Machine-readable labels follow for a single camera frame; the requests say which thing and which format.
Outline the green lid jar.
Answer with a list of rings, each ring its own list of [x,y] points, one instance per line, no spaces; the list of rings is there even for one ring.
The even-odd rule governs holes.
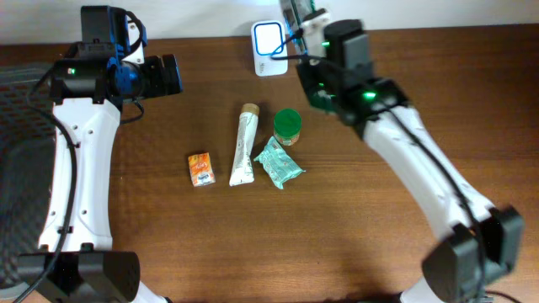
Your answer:
[[[301,129],[302,117],[294,109],[282,109],[274,117],[274,137],[283,146],[294,145]]]

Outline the mint green small packet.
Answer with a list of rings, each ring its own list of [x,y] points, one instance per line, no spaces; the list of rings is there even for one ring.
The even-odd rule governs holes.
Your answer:
[[[254,158],[254,161],[263,166],[274,186],[278,189],[283,189],[284,183],[305,172],[287,155],[274,137],[268,140],[263,151]]]

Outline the white tube with tan cap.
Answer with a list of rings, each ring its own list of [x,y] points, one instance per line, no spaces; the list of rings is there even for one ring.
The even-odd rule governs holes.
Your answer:
[[[244,104],[239,115],[235,155],[229,185],[231,187],[254,181],[251,152],[259,122],[259,106]]]

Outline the small orange box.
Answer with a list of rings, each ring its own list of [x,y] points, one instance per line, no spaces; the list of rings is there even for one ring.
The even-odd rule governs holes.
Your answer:
[[[208,152],[188,156],[189,174],[195,187],[206,186],[216,181]]]

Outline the green 3M wipes packet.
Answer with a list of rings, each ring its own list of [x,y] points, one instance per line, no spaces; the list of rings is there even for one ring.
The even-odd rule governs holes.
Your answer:
[[[280,10],[286,22],[289,36],[293,36],[298,31],[301,31],[301,23],[303,18],[316,11],[314,1],[312,0],[280,0]],[[303,44],[302,35],[303,32],[298,38],[294,38],[292,43],[296,48],[297,55],[309,56],[307,54],[306,47]],[[316,61],[318,58],[318,56],[309,57],[314,61]]]

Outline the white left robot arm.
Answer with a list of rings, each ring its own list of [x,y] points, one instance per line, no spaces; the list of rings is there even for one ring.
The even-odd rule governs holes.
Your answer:
[[[38,251],[19,256],[28,292],[51,302],[159,302],[134,252],[112,248],[109,176],[125,104],[181,93],[174,55],[145,56],[147,32],[131,11],[81,9],[82,38],[43,76],[55,127],[51,199]]]

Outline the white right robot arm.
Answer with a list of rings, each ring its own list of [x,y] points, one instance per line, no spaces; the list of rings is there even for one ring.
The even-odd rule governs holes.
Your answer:
[[[402,89],[374,72],[369,40],[357,19],[305,18],[297,72],[315,108],[336,114],[377,153],[413,196],[437,245],[421,264],[422,278],[400,302],[490,302],[488,286],[510,274],[524,221],[496,207],[452,165]]]

